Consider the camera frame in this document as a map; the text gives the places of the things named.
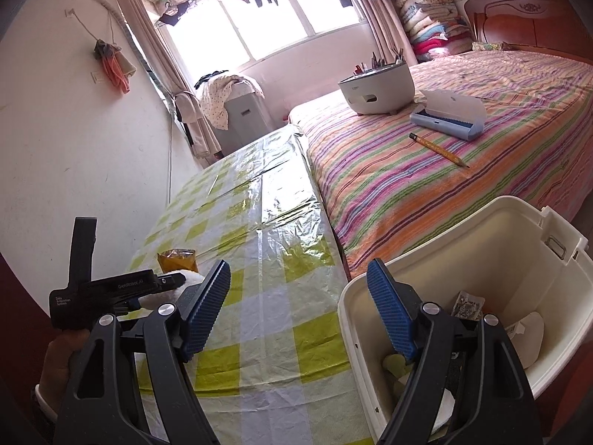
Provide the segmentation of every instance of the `wooden headboard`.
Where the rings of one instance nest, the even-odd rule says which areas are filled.
[[[593,64],[593,39],[568,0],[467,0],[464,8],[478,41]]]

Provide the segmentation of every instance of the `checkered tablecloth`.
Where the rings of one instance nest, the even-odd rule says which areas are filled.
[[[187,366],[223,445],[372,445],[336,313],[348,282],[300,139],[285,127],[196,175],[130,266],[160,273],[171,248],[195,249],[204,275],[229,262],[231,289]],[[137,368],[164,437],[141,356]]]

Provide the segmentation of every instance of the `stack of folded blankets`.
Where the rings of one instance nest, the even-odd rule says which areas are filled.
[[[395,0],[419,62],[471,50],[471,31],[453,0]]]

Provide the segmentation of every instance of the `striped bedspread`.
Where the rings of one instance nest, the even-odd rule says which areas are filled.
[[[479,97],[484,133],[462,141],[397,115],[358,117],[340,91],[292,110],[352,276],[510,194],[567,220],[593,188],[593,67],[531,52],[469,52],[411,68],[421,89]],[[408,138],[457,154],[462,169]]]

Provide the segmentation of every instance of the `human hand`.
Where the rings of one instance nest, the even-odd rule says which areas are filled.
[[[68,360],[72,353],[82,349],[89,334],[87,329],[66,330],[47,346],[39,380],[39,394],[55,413],[60,409],[70,378]]]

